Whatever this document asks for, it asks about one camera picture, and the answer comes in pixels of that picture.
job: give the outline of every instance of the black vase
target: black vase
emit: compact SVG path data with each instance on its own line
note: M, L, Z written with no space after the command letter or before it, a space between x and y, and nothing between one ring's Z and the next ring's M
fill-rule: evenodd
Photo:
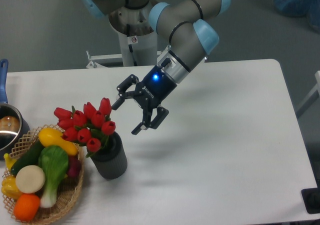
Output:
M128 161L118 133L109 136L108 146L90 157L100 175L112 180L125 173Z

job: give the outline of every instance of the yellow pepper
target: yellow pepper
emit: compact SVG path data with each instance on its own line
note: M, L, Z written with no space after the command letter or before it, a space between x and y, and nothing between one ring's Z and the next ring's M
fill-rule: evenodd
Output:
M17 200L23 194L16 185L16 178L12 175L7 176L2 181L1 192L9 198Z
M63 133L57 129L46 127L39 132L40 143L44 147L51 145L57 145L62 148L69 156L75 156L78 154L77 146L70 141L66 141L62 138Z
M3 155L3 158L5 160L5 165L6 167L9 169L9 171L11 170L12 166L15 164L15 162L17 161L17 159L11 158L9 153L5 153Z

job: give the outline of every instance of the green bok choy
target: green bok choy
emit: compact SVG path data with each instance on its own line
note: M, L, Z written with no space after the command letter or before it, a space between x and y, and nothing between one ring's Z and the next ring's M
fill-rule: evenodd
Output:
M44 191L40 201L41 208L51 208L57 201L58 186L68 170L68 154L59 146L45 147L39 157L38 165L45 174Z

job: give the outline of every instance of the wicker basket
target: wicker basket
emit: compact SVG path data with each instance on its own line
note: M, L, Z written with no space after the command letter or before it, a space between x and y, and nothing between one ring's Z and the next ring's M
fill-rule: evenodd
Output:
M23 137L20 138L19 141L14 145L14 148L12 148L12 152L10 153L10 157L18 159L22 154L24 154L29 149L29 147L38 139L38 133L43 128L54 128L61 132L64 131L57 125L44 125L43 127L33 129L27 134L24 134ZM4 194L2 195L4 207L8 210L8 213L11 215L12 219L15 219L19 223L28 225L47 225L61 219L73 208L81 192L85 170L84 152L78 145L77 148L79 150L78 159L82 164L79 176L77 178L65 178L58 187L57 201L55 205L51 208L39 208L32 221L23 222L17 220L13 215L16 201ZM3 179L5 179L9 175L10 172L8 169L6 169L2 177Z

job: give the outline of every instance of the blue pot handle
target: blue pot handle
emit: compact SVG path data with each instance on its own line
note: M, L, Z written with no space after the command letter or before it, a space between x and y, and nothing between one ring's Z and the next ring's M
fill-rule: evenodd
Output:
M0 104L7 104L8 98L6 93L6 81L9 62L7 59L2 59L0 62Z

